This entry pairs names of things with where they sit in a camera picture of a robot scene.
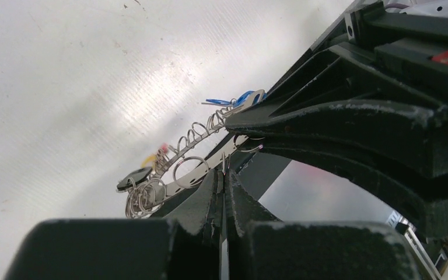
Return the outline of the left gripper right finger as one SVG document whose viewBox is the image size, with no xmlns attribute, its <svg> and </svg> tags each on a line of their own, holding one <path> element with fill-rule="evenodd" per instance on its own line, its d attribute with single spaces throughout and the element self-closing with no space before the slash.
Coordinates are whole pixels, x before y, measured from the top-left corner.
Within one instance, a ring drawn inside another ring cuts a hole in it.
<svg viewBox="0 0 448 280">
<path fill-rule="evenodd" d="M 224 177 L 231 279 L 420 279 L 409 247 L 375 222 L 285 222 Z"/>
</svg>

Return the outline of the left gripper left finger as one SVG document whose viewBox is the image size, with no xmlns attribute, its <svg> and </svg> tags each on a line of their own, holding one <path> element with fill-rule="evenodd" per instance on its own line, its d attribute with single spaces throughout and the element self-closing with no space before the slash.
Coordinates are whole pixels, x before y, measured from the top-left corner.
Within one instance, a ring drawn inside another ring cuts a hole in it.
<svg viewBox="0 0 448 280">
<path fill-rule="evenodd" d="M 219 279 L 222 173 L 162 218 L 50 219 L 20 245 L 6 279 Z"/>
</svg>

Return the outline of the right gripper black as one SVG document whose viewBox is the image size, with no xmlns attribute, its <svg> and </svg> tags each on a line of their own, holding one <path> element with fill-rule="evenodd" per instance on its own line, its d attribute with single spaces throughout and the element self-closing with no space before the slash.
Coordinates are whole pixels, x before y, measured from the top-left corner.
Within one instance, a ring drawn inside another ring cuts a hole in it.
<svg viewBox="0 0 448 280">
<path fill-rule="evenodd" d="M 448 18 L 357 4 L 226 128 L 391 176 L 448 176 Z"/>
</svg>

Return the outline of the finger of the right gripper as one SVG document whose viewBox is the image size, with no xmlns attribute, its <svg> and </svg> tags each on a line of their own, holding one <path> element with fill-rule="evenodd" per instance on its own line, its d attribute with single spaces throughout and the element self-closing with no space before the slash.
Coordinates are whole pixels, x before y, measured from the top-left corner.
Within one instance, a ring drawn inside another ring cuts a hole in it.
<svg viewBox="0 0 448 280">
<path fill-rule="evenodd" d="M 414 169 L 377 152 L 314 138 L 251 137 L 240 149 L 282 156 L 347 179 L 426 236 L 448 235 L 448 172 Z"/>
</svg>

